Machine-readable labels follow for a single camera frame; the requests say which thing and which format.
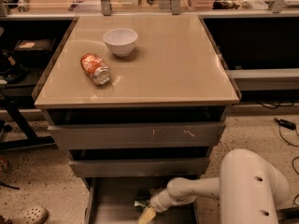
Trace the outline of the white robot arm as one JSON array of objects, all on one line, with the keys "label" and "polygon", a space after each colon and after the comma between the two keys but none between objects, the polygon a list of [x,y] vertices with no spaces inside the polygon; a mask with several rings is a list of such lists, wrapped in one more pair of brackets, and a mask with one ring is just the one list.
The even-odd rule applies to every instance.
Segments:
[{"label": "white robot arm", "polygon": [[138,224],[149,224],[157,214],[193,203],[197,197],[220,201],[221,224],[278,224],[277,208],[289,193],[288,180],[280,170],[252,151],[234,149],[224,156],[218,177],[176,177],[153,192]]}]

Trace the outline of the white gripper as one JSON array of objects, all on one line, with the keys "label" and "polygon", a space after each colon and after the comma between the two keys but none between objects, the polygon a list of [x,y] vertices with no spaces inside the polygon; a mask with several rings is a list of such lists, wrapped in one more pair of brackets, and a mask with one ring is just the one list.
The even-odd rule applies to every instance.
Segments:
[{"label": "white gripper", "polygon": [[149,204],[141,217],[138,224],[148,224],[156,217],[156,212],[162,213],[174,205],[174,198],[169,194],[167,189],[154,189],[151,193]]}]

